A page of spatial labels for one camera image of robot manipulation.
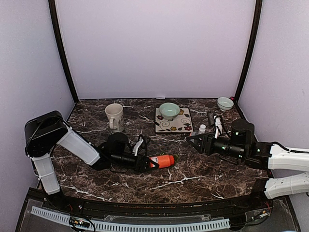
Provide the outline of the red pill bottle grey lid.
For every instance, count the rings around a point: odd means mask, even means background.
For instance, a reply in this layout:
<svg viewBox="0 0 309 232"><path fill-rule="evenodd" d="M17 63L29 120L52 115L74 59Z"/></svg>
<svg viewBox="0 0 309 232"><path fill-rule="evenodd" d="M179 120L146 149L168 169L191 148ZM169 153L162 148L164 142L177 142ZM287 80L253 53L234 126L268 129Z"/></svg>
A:
<svg viewBox="0 0 309 232"><path fill-rule="evenodd" d="M174 165L174 156L173 155L160 155L155 157L150 157L150 160L159 165L159 169L167 168Z"/></svg>

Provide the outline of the white pill bottle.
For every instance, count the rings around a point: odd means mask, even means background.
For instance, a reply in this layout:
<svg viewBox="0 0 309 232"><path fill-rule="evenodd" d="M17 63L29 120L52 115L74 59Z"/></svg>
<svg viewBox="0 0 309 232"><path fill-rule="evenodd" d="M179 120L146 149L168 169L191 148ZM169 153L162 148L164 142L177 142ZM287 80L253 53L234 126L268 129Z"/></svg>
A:
<svg viewBox="0 0 309 232"><path fill-rule="evenodd" d="M201 124L198 129L198 134L204 134L206 132L206 125Z"/></svg>

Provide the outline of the green pill organizer box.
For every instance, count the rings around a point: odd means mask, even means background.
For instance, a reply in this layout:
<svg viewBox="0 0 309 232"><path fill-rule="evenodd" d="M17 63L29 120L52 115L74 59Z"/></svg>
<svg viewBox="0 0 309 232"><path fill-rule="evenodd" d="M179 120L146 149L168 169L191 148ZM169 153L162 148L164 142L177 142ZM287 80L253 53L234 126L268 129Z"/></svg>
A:
<svg viewBox="0 0 309 232"><path fill-rule="evenodd" d="M174 155L173 158L174 158L174 163L177 163L179 161L179 156Z"/></svg>

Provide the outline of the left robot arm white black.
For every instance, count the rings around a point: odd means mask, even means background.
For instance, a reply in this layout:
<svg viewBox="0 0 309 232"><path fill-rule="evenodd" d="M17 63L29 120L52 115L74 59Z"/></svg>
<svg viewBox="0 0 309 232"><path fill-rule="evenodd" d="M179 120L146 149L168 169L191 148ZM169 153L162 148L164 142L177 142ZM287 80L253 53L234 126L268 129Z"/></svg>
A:
<svg viewBox="0 0 309 232"><path fill-rule="evenodd" d="M147 155L148 141L142 135L135 146L131 146L128 137L120 132L110 135L100 146L94 146L69 126L59 111L28 121L24 132L25 154L31 159L44 191L50 195L49 203L58 211L68 207L68 199L60 194L61 187L51 161L57 145L98 171L113 164L141 173L159 168L159 164Z"/></svg>

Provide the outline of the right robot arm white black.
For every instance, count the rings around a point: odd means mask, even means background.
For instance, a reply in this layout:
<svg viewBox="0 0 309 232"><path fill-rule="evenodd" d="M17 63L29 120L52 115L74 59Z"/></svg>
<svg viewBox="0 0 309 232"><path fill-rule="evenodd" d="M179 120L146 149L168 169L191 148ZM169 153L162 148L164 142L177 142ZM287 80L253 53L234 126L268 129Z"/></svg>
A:
<svg viewBox="0 0 309 232"><path fill-rule="evenodd" d="M237 119L231 124L229 138L215 137L213 133L187 137L187 142L200 154L219 154L222 159L235 158L235 164L271 171L276 169L299 171L299 174L283 178L259 179L246 205L256 210L267 199L307 193L309 191L309 151L287 148L278 142L257 142L254 139L254 124Z"/></svg>

